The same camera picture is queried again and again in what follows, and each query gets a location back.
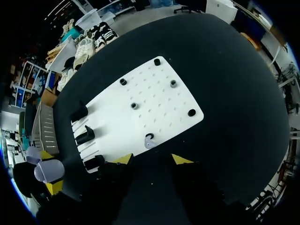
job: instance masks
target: white sneaker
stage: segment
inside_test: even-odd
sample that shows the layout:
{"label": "white sneaker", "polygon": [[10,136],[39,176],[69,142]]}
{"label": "white sneaker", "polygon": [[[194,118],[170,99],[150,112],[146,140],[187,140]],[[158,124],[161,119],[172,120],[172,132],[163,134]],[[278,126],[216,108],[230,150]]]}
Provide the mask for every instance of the white sneaker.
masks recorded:
{"label": "white sneaker", "polygon": [[70,68],[68,70],[65,69],[61,72],[61,79],[60,79],[60,81],[58,82],[58,85],[57,85],[57,90],[58,91],[61,92],[63,90],[63,88],[66,86],[66,84],[72,78],[74,73],[75,73],[75,71],[72,68]]}
{"label": "white sneaker", "polygon": [[86,53],[89,55],[90,58],[95,54],[94,40],[88,37],[86,37],[85,39],[86,39]]}
{"label": "white sneaker", "polygon": [[88,37],[79,43],[75,58],[78,59],[84,54],[88,54],[89,57],[92,57],[95,54],[94,41]]}
{"label": "white sneaker", "polygon": [[65,87],[66,83],[67,83],[67,71],[64,70],[63,72],[61,72],[61,79],[60,81],[58,81],[58,85],[57,85],[57,90],[59,92],[62,91],[62,89]]}
{"label": "white sneaker", "polygon": [[86,39],[82,39],[81,42],[79,42],[77,51],[75,53],[75,58],[80,58],[83,54],[85,54],[85,45],[86,45]]}

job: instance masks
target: office chair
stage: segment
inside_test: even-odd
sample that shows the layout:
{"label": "office chair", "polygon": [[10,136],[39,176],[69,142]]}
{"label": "office chair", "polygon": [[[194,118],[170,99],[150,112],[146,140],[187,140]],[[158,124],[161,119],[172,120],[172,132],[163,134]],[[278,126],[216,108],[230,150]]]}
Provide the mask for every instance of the office chair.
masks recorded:
{"label": "office chair", "polygon": [[189,13],[192,11],[201,13],[206,10],[206,2],[207,0],[176,0],[176,3],[183,5],[181,8],[174,10],[176,14],[177,11],[188,10]]}

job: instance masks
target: shoe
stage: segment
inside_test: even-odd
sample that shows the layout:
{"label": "shoe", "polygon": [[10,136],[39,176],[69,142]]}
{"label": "shoe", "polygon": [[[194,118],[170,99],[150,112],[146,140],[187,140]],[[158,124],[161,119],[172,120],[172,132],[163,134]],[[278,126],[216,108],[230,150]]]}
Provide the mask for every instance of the shoe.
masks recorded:
{"label": "shoe", "polygon": [[75,59],[74,64],[73,64],[73,70],[77,71],[81,68],[81,66],[89,59],[88,54],[83,54],[81,57],[78,59]]}
{"label": "shoe", "polygon": [[95,34],[95,49],[96,52],[98,52],[100,49],[102,49],[106,45],[101,33],[98,31]]}
{"label": "shoe", "polygon": [[58,82],[58,85],[57,85],[57,90],[59,92],[62,91],[62,89],[65,87],[66,83],[67,83],[67,76],[68,76],[68,70],[67,69],[64,69],[62,72],[61,72],[61,79],[60,81]]}
{"label": "shoe", "polygon": [[75,70],[73,68],[70,68],[68,71],[67,71],[67,78],[68,78],[68,81],[73,77],[73,75],[75,74]]}
{"label": "shoe", "polygon": [[84,36],[92,39],[92,32],[90,29],[84,31]]}
{"label": "shoe", "polygon": [[61,79],[60,79],[60,81],[58,82],[58,85],[57,85],[57,90],[58,91],[61,92],[63,90],[63,88],[66,86],[66,84],[72,78],[74,73],[75,73],[75,71],[73,70],[73,68],[65,69],[61,72]]}
{"label": "shoe", "polygon": [[92,57],[95,54],[95,43],[93,39],[90,39],[88,37],[86,39],[86,53],[89,55],[89,58]]}
{"label": "shoe", "polygon": [[101,22],[99,24],[99,32],[101,33],[106,44],[111,43],[113,40],[119,37],[116,32],[114,32],[105,22]]}
{"label": "shoe", "polygon": [[70,21],[68,22],[69,30],[71,30],[74,27],[73,23],[74,23],[74,19],[70,19]]}
{"label": "shoe", "polygon": [[98,30],[100,32],[102,32],[103,30],[112,30],[110,26],[108,26],[108,24],[106,22],[101,22],[99,25],[98,25]]}
{"label": "shoe", "polygon": [[106,44],[108,45],[112,41],[118,38],[118,35],[113,30],[103,30],[102,37]]}
{"label": "shoe", "polygon": [[63,33],[62,33],[61,37],[65,36],[69,32],[69,28],[67,25],[63,25],[62,29],[63,29]]}
{"label": "shoe", "polygon": [[77,51],[75,53],[75,58],[78,59],[83,54],[88,54],[89,57],[92,57],[95,54],[94,41],[90,38],[84,38],[79,44]]}

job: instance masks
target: cardboard box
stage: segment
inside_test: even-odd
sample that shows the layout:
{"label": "cardboard box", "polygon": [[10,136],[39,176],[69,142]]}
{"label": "cardboard box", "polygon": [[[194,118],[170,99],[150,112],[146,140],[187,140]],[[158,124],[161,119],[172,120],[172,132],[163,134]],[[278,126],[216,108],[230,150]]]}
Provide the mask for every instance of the cardboard box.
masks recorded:
{"label": "cardboard box", "polygon": [[53,107],[56,99],[57,96],[52,92],[52,90],[45,89],[41,97],[41,102],[47,106]]}

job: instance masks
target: black and white sneaker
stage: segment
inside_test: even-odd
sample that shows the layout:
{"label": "black and white sneaker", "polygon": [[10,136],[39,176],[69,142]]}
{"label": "black and white sneaker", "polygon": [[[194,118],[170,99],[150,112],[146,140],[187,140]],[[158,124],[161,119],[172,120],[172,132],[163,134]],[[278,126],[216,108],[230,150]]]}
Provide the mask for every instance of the black and white sneaker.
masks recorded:
{"label": "black and white sneaker", "polygon": [[96,52],[98,52],[100,49],[102,49],[106,45],[106,43],[99,31],[96,32],[96,34],[94,36],[94,40],[95,40]]}
{"label": "black and white sneaker", "polygon": [[106,44],[118,38],[118,35],[113,30],[103,30],[101,33]]}

